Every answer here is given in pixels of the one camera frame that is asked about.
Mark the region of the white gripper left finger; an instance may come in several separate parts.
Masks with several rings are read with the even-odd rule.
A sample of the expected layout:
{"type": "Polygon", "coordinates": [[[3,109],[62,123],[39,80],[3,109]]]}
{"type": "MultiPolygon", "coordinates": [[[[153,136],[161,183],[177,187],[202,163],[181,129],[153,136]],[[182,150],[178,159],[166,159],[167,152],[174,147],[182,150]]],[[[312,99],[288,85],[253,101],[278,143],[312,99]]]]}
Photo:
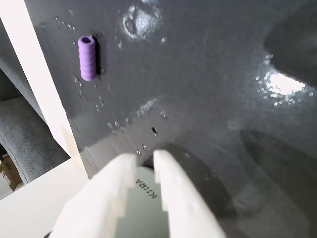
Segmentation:
{"type": "Polygon", "coordinates": [[[70,200],[60,213],[52,238],[113,238],[135,185],[136,156],[124,153],[111,160],[70,200]]]}

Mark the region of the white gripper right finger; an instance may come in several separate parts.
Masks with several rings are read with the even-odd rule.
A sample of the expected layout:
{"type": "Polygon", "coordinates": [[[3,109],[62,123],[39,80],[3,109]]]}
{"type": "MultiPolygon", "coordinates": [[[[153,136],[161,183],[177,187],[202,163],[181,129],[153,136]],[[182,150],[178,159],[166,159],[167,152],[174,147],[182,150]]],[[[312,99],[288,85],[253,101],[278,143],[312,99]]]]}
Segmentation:
{"type": "Polygon", "coordinates": [[[171,238],[225,238],[213,212],[186,172],[166,150],[153,152],[155,182],[160,184],[162,210],[168,213],[171,238]]]}

